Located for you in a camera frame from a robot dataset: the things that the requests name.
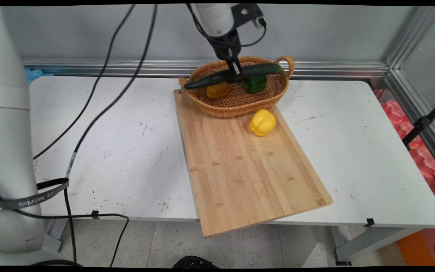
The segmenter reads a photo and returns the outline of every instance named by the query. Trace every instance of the black tape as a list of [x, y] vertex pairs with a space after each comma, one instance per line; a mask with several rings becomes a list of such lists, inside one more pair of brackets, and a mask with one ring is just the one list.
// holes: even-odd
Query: black tape
[[100, 217], [98, 217], [98, 210], [92, 210], [92, 215], [95, 215], [95, 216], [92, 216], [92, 218], [93, 219], [100, 219]]
[[4, 210], [16, 210], [16, 209], [29, 207], [47, 201], [50, 198], [56, 196], [59, 192], [68, 188], [69, 179], [61, 178], [61, 179], [52, 179], [50, 181], [43, 181], [36, 184], [36, 189], [38, 190], [46, 189], [48, 187], [52, 187], [55, 185], [59, 185], [59, 186], [51, 190], [48, 190], [46, 192], [38, 193], [34, 196], [28, 196], [27, 198], [7, 200], [7, 199], [2, 199], [0, 196], [0, 208]]
[[364, 225], [364, 227], [370, 227], [373, 224], [375, 224], [375, 222], [373, 222], [373, 218], [367, 218], [367, 224]]
[[352, 262], [335, 262], [336, 266], [352, 266]]

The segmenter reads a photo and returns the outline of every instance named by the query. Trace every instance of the green cucumber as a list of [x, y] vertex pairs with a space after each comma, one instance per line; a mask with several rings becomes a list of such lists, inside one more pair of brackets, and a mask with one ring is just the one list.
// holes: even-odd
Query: green cucumber
[[[261, 63], [261, 64], [254, 64], [254, 65], [247, 65], [247, 66], [243, 66], [242, 69], [245, 78], [255, 77], [255, 76], [265, 76], [267, 74], [277, 74], [283, 71], [281, 66], [276, 63]], [[207, 86], [212, 86], [214, 84], [221, 83], [223, 81], [226, 81], [228, 83], [235, 82], [234, 75], [230, 70], [217, 72], [205, 77], [204, 79], [189, 82], [186, 85], [184, 85], [184, 87], [186, 89], [204, 88]]]

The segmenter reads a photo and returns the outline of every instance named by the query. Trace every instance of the blue object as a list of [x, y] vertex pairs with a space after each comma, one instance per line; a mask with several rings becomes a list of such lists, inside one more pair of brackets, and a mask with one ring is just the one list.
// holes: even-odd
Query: blue object
[[36, 70], [30, 70], [25, 69], [26, 77], [28, 77], [28, 85], [30, 85], [35, 79], [37, 79], [40, 76], [54, 76], [55, 74], [45, 74], [42, 70], [36, 69]]

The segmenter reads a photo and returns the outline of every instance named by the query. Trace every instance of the cutting board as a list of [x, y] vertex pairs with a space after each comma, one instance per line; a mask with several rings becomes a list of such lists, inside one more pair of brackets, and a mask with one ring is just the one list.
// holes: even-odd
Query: cutting board
[[258, 137], [253, 114], [204, 114], [175, 90], [202, 234], [213, 236], [325, 207], [332, 199], [276, 106], [275, 128]]

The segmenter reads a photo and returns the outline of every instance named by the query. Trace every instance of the tiled floor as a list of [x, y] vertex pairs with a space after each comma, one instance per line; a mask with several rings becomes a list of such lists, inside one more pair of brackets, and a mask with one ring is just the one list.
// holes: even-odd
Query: tiled floor
[[[108, 267], [124, 221], [74, 220], [77, 262]], [[352, 237], [365, 229], [351, 228]], [[60, 252], [72, 259], [67, 225]], [[122, 237], [114, 267], [169, 267], [196, 255], [220, 268], [302, 267], [316, 243], [323, 243], [328, 266], [335, 266], [330, 227], [261, 224], [204, 239], [196, 223], [131, 221]], [[352, 260], [353, 266], [405, 265], [395, 243]]]

